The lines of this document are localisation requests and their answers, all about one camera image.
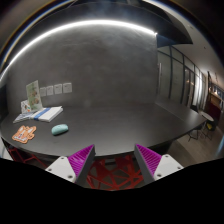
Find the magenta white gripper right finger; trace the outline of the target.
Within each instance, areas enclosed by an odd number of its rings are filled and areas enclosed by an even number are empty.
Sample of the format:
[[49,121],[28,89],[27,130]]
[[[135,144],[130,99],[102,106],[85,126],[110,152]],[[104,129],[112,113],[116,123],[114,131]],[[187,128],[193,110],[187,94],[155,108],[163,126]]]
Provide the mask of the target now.
[[150,184],[183,169],[183,166],[169,154],[160,155],[139,144],[135,145],[134,155],[145,184]]

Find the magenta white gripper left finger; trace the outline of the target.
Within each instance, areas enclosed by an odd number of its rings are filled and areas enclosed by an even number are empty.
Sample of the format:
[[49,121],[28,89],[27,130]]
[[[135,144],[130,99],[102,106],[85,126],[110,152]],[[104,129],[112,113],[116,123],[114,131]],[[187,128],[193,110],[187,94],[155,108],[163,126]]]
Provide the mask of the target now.
[[95,145],[90,145],[68,157],[60,156],[46,168],[46,171],[83,186],[94,157]]

